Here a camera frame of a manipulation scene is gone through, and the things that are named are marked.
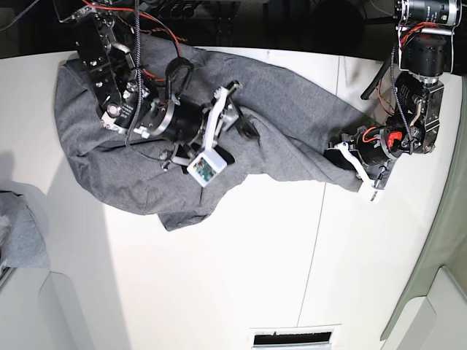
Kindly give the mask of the white bin at right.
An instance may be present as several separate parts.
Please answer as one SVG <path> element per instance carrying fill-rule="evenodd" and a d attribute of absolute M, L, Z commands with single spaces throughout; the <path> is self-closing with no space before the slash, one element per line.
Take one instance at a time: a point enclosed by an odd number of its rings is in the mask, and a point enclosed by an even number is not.
<path fill-rule="evenodd" d="M 436 274 L 425 297 L 406 304 L 386 349 L 465 349 L 466 293 L 447 267 Z"/>

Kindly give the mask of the white bin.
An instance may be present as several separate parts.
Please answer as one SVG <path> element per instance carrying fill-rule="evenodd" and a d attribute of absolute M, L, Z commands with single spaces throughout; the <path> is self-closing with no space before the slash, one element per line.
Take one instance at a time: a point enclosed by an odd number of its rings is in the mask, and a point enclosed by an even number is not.
<path fill-rule="evenodd" d="M 2 349 L 76 349 L 58 305 L 40 302 L 49 274 L 44 269 L 14 269 L 1 283 Z"/>
<path fill-rule="evenodd" d="M 466 293 L 447 267 L 436 274 L 425 297 L 406 304 L 386 349 L 465 349 Z"/>

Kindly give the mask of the grey cloth pile at left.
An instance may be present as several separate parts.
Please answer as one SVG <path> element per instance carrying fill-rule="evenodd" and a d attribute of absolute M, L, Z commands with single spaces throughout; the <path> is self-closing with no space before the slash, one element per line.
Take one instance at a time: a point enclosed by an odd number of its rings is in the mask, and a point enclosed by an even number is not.
<path fill-rule="evenodd" d="M 45 240 L 26 199 L 1 191 L 1 269 L 49 266 Z"/>

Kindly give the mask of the white vent grille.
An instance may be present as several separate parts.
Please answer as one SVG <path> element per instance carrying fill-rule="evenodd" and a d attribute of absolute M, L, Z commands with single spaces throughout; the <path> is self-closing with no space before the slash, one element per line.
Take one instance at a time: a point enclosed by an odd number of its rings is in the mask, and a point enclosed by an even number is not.
<path fill-rule="evenodd" d="M 251 329 L 251 349 L 335 349 L 341 325 Z"/>

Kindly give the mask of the white bin at left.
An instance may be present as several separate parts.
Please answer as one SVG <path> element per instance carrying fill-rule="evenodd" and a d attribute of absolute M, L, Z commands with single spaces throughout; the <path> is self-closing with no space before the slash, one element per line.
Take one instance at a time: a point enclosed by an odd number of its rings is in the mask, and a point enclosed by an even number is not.
<path fill-rule="evenodd" d="M 1 283 L 2 349 L 76 349 L 58 305 L 40 302 L 49 274 L 44 269 L 14 269 Z"/>

